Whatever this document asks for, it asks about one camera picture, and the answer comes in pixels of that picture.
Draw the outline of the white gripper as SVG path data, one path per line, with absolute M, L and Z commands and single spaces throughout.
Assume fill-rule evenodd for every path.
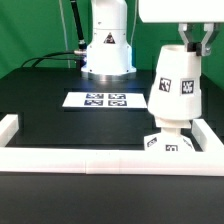
M 179 35 L 187 52 L 198 56 L 209 56 L 216 39 L 220 24 L 224 22 L 224 0 L 139 0 L 139 16 L 145 23 L 180 23 Z M 193 25 L 205 23 L 205 36 L 197 45 L 193 41 Z

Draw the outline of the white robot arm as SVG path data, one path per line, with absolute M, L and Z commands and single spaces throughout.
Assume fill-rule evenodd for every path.
M 127 42 L 125 0 L 91 0 L 92 41 L 87 46 L 84 73 L 98 78 L 134 73 L 132 47 Z M 136 11 L 144 23 L 177 23 L 184 50 L 206 56 L 220 24 L 221 0 L 137 0 Z

